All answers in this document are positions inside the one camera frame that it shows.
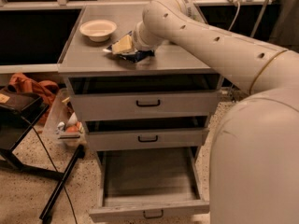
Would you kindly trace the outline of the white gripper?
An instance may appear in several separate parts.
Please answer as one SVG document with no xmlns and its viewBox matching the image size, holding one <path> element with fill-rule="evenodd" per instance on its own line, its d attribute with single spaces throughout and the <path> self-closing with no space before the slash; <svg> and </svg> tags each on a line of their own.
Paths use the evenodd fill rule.
<svg viewBox="0 0 299 224">
<path fill-rule="evenodd" d="M 129 53 L 134 50 L 134 46 L 137 50 L 142 51 L 156 50 L 162 42 L 163 40 L 148 30 L 144 22 L 141 21 L 135 26 L 135 29 L 132 32 L 132 37 L 130 35 L 125 35 L 112 45 L 112 53 Z"/>
</svg>

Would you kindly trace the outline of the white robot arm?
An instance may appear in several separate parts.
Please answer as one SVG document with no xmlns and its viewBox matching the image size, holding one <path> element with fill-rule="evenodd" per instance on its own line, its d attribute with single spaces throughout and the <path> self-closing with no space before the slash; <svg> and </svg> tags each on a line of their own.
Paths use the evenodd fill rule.
<svg viewBox="0 0 299 224">
<path fill-rule="evenodd" d="M 299 53 L 206 24 L 192 0 L 152 0 L 115 54 L 169 40 L 247 98 L 214 133 L 211 224 L 299 224 Z"/>
</svg>

